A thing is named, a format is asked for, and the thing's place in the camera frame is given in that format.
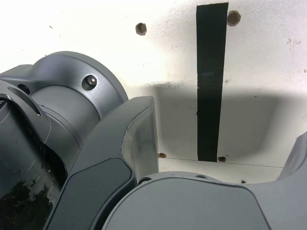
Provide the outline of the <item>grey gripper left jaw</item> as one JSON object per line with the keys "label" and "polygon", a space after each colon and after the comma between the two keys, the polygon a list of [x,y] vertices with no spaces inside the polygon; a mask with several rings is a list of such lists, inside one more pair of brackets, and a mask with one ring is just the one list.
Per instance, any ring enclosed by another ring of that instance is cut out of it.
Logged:
{"label": "grey gripper left jaw", "polygon": [[154,98],[135,97],[112,110],[92,131],[45,229],[102,229],[138,181],[158,171]]}

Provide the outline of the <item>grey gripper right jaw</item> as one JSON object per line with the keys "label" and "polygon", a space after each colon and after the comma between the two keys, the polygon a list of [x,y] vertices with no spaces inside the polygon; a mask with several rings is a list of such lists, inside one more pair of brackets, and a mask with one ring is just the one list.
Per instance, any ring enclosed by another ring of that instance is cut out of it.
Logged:
{"label": "grey gripper right jaw", "polygon": [[307,136],[299,136],[276,181],[229,184],[197,176],[158,177],[129,192],[105,230],[304,230]]}

